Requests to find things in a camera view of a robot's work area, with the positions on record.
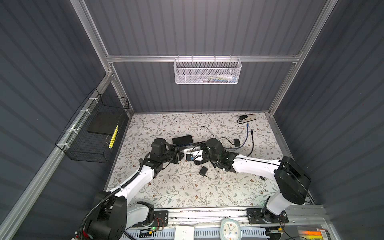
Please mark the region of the black power adapter with cable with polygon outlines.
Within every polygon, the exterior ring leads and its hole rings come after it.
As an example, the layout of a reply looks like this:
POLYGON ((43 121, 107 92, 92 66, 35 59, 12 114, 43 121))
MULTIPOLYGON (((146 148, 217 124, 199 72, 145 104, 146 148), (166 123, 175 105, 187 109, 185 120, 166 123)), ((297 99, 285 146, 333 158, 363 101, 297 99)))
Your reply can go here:
MULTIPOLYGON (((186 161, 187 161, 187 162, 193 162, 193 160, 192 160, 192 153, 190 153, 190 154, 186 154, 186 161)), ((217 174, 216 174, 215 177, 212 177, 212 178, 211 178, 211 177, 209 177, 209 176, 207 175, 207 173, 208 173, 208 168, 205 167, 205 166, 202 166, 201 169, 200 169, 200 171, 199 171, 199 175, 201 175, 202 177, 206 177, 206 178, 208 178, 209 180, 216 180, 216 179, 219 178, 219 172, 220 172, 220 170, 217 171, 217 174)))

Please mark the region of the white network switch box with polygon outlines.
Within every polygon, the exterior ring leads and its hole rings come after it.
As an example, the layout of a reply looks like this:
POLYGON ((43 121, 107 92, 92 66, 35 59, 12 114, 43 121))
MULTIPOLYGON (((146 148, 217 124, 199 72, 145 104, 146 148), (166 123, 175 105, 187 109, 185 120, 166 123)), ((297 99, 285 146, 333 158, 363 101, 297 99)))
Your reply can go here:
POLYGON ((193 146, 193 145, 188 145, 188 146, 180 147, 180 150, 184 154, 190 154, 190 153, 193 153, 193 152, 196 152, 196 151, 200 151, 200 147, 199 146, 196 147, 196 146, 193 146))

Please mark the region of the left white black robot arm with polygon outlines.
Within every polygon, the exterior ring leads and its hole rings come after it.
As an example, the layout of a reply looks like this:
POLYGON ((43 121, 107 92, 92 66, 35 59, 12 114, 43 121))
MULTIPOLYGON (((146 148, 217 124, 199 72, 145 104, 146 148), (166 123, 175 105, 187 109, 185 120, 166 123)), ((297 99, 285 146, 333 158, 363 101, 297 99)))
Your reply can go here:
POLYGON ((183 157, 180 147, 168 144, 165 139, 155 139, 151 151, 140 159, 139 168, 127 180, 109 192, 98 193, 95 205, 80 223, 77 239, 119 240, 133 225, 152 223, 154 207, 151 204, 139 202, 132 208, 128 204, 163 170, 164 164, 178 164, 183 157))

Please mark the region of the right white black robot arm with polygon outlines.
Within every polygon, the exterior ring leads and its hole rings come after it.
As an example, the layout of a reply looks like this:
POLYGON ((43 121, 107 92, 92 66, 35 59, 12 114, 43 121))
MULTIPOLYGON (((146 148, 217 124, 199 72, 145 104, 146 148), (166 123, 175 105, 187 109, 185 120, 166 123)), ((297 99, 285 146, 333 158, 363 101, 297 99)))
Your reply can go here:
POLYGON ((187 152, 187 161, 210 162, 215 168, 232 173, 246 173, 274 179, 278 190, 268 197, 255 215, 266 223, 287 223, 286 208, 304 205, 311 184, 310 176, 295 160, 284 156, 281 160, 262 160, 229 152, 216 139, 194 146, 187 152))

